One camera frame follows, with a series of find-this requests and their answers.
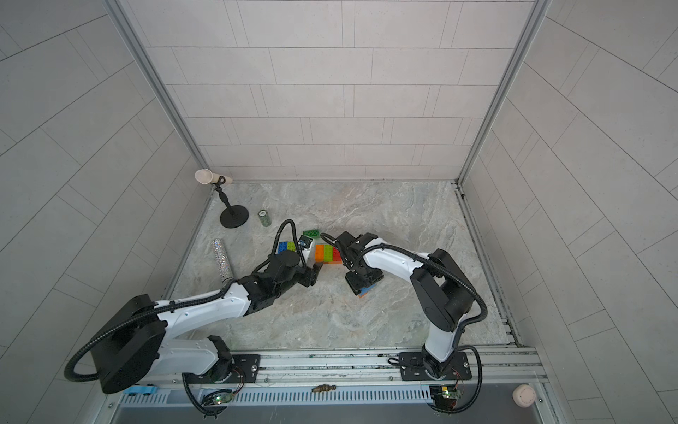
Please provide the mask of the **long orange lego brick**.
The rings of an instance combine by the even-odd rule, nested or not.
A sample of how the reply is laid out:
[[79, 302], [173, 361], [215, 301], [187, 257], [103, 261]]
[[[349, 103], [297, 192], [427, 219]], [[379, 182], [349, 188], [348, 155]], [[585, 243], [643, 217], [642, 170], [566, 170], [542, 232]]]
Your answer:
[[326, 248], [328, 246], [324, 244], [316, 245], [314, 248], [314, 261], [316, 263], [325, 263], [326, 261]]

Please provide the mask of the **dark green lego brick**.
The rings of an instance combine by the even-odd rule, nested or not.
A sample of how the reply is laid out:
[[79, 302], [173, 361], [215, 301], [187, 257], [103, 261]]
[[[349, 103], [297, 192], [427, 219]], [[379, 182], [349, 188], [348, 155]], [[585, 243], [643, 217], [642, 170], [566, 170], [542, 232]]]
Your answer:
[[303, 231], [302, 234], [308, 238], [317, 240], [321, 238], [321, 232], [317, 229]]

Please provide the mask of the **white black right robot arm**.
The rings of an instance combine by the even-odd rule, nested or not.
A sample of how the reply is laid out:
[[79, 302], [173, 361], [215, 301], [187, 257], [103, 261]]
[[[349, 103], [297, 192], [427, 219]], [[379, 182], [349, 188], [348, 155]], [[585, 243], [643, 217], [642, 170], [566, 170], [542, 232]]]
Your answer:
[[449, 374], [465, 327], [488, 315], [487, 304], [450, 254], [442, 249], [416, 254], [372, 233], [358, 238], [347, 231], [336, 238], [321, 233], [321, 238], [339, 252], [354, 294], [365, 294], [385, 273], [411, 283], [430, 323], [423, 367], [434, 379]]

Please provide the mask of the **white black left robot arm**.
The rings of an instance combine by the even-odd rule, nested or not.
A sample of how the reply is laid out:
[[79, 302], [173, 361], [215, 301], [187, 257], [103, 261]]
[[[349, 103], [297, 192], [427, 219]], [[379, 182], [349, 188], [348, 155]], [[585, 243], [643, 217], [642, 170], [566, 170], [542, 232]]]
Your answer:
[[64, 369], [74, 383], [97, 381], [106, 394], [126, 390], [148, 376], [181, 374], [199, 383], [220, 383], [236, 373], [221, 337], [184, 340], [182, 335], [211, 323], [270, 307], [296, 284], [316, 284], [322, 268], [307, 266], [302, 254], [285, 250], [265, 261], [263, 272], [229, 278], [222, 288], [181, 300], [153, 302], [146, 294], [129, 300]]

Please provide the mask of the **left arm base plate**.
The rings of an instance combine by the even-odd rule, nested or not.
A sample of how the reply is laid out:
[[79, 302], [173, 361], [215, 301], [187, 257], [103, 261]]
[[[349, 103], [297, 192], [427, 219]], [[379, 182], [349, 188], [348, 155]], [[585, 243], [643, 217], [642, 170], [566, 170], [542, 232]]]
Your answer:
[[230, 362], [218, 360], [205, 374], [188, 374], [186, 380], [189, 384], [255, 383], [260, 365], [259, 354], [235, 354]]

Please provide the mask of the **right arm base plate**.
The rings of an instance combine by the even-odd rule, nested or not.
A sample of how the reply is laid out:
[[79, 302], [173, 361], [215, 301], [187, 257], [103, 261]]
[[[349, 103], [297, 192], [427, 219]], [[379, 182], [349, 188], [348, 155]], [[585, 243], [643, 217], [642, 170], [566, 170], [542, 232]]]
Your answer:
[[453, 352], [445, 362], [436, 360], [426, 351], [402, 352], [396, 357], [389, 358], [388, 364], [400, 371], [405, 382], [468, 381], [472, 378], [469, 360], [463, 352]]

